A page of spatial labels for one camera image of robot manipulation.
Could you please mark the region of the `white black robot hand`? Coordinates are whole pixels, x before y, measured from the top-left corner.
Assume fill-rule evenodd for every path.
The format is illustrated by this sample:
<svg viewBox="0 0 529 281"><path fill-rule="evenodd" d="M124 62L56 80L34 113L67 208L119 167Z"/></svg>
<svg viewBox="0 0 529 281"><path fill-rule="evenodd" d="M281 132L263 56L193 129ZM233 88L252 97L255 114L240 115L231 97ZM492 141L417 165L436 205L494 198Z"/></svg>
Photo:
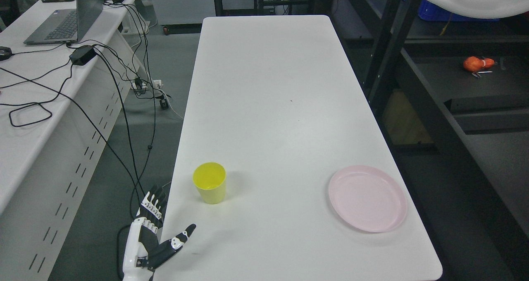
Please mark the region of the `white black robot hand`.
<svg viewBox="0 0 529 281"><path fill-rule="evenodd" d="M164 226L166 207L167 194L157 185L140 202L125 245L124 281L151 281L156 269L178 254L196 229L196 224L191 224L183 232L160 242L157 234Z"/></svg>

